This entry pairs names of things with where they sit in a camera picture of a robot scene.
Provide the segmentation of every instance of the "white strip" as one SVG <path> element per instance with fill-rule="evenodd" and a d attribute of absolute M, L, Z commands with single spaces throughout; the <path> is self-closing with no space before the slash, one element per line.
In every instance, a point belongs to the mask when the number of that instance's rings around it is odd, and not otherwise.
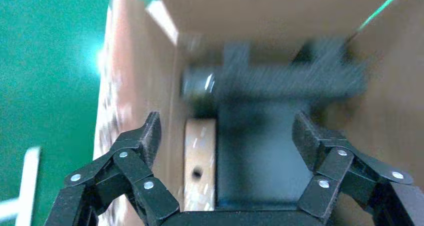
<path fill-rule="evenodd" d="M 17 198 L 0 202 L 0 222 L 16 218 L 19 211 L 19 202 Z"/>
<path fill-rule="evenodd" d="M 203 138 L 205 136 L 205 133 L 206 133 L 206 127 L 203 127 L 201 130 L 202 131 L 200 132 L 200 137 Z"/>
<path fill-rule="evenodd" d="M 204 89 L 207 90 L 209 83 L 211 82 L 212 74 L 210 74 L 206 79 L 206 84 L 204 85 Z"/>
<path fill-rule="evenodd" d="M 207 188 L 209 187 L 209 183 L 207 183 L 206 185 L 205 185 L 205 188 L 203 189 L 203 194 L 204 195 L 206 195 L 206 193 L 208 192 L 207 191 Z"/>
<path fill-rule="evenodd" d="M 30 226 L 33 214 L 35 186 L 40 161 L 40 148 L 32 147 L 25 153 L 23 160 L 21 189 L 19 191 L 19 213 L 15 226 Z"/>
<path fill-rule="evenodd" d="M 177 45 L 178 30 L 162 0 L 154 0 L 146 7 L 154 21 L 162 28 L 169 40 Z"/>
<path fill-rule="evenodd" d="M 214 88 L 214 85 L 215 85 L 215 81 L 212 82 L 212 85 L 210 86 L 209 92 L 212 92 L 212 89 Z"/>
<path fill-rule="evenodd" d="M 203 211 L 209 211 L 210 207 L 211 207 L 211 205 L 207 202 L 206 205 L 204 206 Z"/>

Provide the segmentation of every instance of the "green floor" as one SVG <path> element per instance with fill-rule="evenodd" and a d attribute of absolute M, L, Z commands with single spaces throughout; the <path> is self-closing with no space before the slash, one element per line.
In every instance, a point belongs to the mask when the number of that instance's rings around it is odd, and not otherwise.
<path fill-rule="evenodd" d="M 0 200 L 18 196 L 24 153 L 41 146 L 33 225 L 92 158 L 108 3 L 0 0 Z"/>

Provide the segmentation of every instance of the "cardboard box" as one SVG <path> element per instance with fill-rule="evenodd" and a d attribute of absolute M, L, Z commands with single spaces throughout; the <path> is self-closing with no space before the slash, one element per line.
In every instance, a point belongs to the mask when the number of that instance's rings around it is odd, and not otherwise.
<path fill-rule="evenodd" d="M 176 46 L 146 12 L 144 0 L 112 0 L 102 85 L 114 88 L 115 133 L 140 127 L 150 111 L 160 111 L 162 143 L 153 172 L 180 203 L 184 128 L 191 115 L 180 97 L 181 74 L 190 62 L 234 40 L 250 40 L 257 51 L 289 60 L 306 39 L 350 38 L 353 53 L 368 61 L 368 90 L 330 106 L 328 125 L 345 130 L 362 152 L 408 171 L 424 188 L 424 0 L 394 0 L 361 30 L 386 0 L 162 1 L 178 29 Z M 97 156 L 107 144 L 102 129 L 98 125 Z M 128 208 L 117 220 L 140 223 Z M 338 225 L 372 225 L 371 216 L 343 195 L 335 213 Z"/>

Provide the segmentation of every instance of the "metal part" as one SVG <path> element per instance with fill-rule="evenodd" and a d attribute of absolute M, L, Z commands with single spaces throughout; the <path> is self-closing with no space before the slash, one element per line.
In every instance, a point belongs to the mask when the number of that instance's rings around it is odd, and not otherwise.
<path fill-rule="evenodd" d="M 285 102 L 220 106 L 216 137 L 218 210 L 296 209 L 313 177 L 291 134 L 295 114 L 305 106 Z"/>
<path fill-rule="evenodd" d="M 208 211 L 181 212 L 164 222 L 173 225 L 272 225 L 272 226 L 324 226 L 317 218 L 296 210 L 287 211 Z"/>
<path fill-rule="evenodd" d="M 337 150 L 337 153 L 341 156 L 347 156 L 348 154 L 344 150 Z"/>
<path fill-rule="evenodd" d="M 126 157 L 126 156 L 128 156 L 128 153 L 127 152 L 121 152 L 119 154 L 119 157 Z"/>
<path fill-rule="evenodd" d="M 344 39 L 316 39 L 306 43 L 304 49 L 288 65 L 253 65 L 249 62 L 249 42 L 226 43 L 222 67 L 195 66 L 186 70 L 183 97 L 192 104 L 207 97 L 213 97 L 215 104 L 235 99 L 322 101 L 346 98 L 365 89 L 365 67 L 345 60 Z M 205 86 L 210 75 L 214 77 L 213 93 Z"/>
<path fill-rule="evenodd" d="M 339 184 L 328 177 L 313 177 L 297 202 L 297 206 L 326 223 L 336 201 Z"/>
<path fill-rule="evenodd" d="M 143 184 L 143 187 L 145 188 L 145 189 L 151 189 L 151 188 L 153 188 L 153 186 L 154 186 L 155 184 L 152 182 L 152 181 L 147 181 L 147 182 L 145 182 L 144 184 Z"/>
<path fill-rule="evenodd" d="M 424 225 L 424 194 L 416 186 L 395 182 L 381 185 L 370 205 L 377 226 Z"/>
<path fill-rule="evenodd" d="M 329 188 L 330 187 L 330 184 L 327 180 L 320 180 L 320 181 L 318 181 L 318 184 L 323 188 Z"/>
<path fill-rule="evenodd" d="M 395 178 L 399 178 L 399 179 L 403 179 L 404 178 L 404 176 L 401 173 L 399 173 L 399 172 L 391 172 L 391 174 Z"/>
<path fill-rule="evenodd" d="M 121 149 L 136 150 L 140 153 L 141 159 L 145 164 L 149 168 L 152 168 L 160 142 L 161 123 L 159 112 L 151 112 L 141 128 L 121 133 L 105 155 L 69 174 L 65 178 L 64 183 L 66 186 L 74 186 L 82 183 L 93 185 L 95 183 L 95 176 L 101 173 L 101 170 L 110 162 L 115 152 Z M 71 176 L 74 174 L 81 174 L 84 177 L 78 181 L 72 181 Z"/>
<path fill-rule="evenodd" d="M 322 133 L 326 136 L 333 135 L 332 132 Z M 126 141 L 137 143 L 137 140 L 130 138 Z M 310 145 L 297 145 L 298 148 L 308 146 Z M 344 147 L 344 156 L 339 154 L 339 150 L 341 149 L 337 147 L 319 145 L 319 153 L 315 155 L 317 162 L 314 163 L 318 168 L 314 173 L 318 175 L 312 178 L 297 202 L 298 210 L 181 213 L 177 200 L 159 179 L 153 177 L 149 166 L 142 159 L 145 158 L 142 155 L 144 151 L 140 147 L 118 147 L 103 165 L 98 164 L 104 159 L 95 160 L 77 170 L 85 172 L 84 178 L 76 184 L 70 183 L 59 192 L 45 225 L 97 225 L 98 215 L 122 194 L 126 194 L 139 217 L 148 226 L 325 225 L 339 191 L 351 195 L 372 213 L 378 226 L 424 225 L 424 194 L 418 187 L 382 180 L 385 177 L 381 177 L 374 170 L 375 167 L 362 160 L 363 157 L 359 157 L 359 152 L 353 147 L 350 150 Z M 124 158 L 120 157 L 123 152 L 127 152 Z M 94 173 L 87 171 L 87 168 L 100 169 Z M 75 173 L 69 175 L 67 181 L 74 175 Z"/>
<path fill-rule="evenodd" d="M 341 182 L 347 170 L 351 167 L 354 155 L 351 152 L 344 151 L 346 156 L 342 156 L 339 151 L 340 149 L 337 147 L 331 149 L 316 172 Z"/>
<path fill-rule="evenodd" d="M 72 182 L 76 182 L 76 181 L 78 181 L 80 178 L 81 178 L 81 174 L 77 173 L 77 174 L 74 174 L 72 177 L 70 177 L 70 180 L 71 180 Z"/>
<path fill-rule="evenodd" d="M 414 182 L 408 173 L 359 152 L 340 132 L 315 125 L 304 112 L 296 115 L 292 137 L 299 153 L 311 171 L 317 169 L 328 149 L 340 147 L 352 152 L 356 160 L 366 167 L 364 170 L 372 171 L 377 176 L 375 180 L 378 182 L 394 181 L 404 184 Z M 394 171 L 402 174 L 403 178 L 394 177 L 392 175 Z"/>

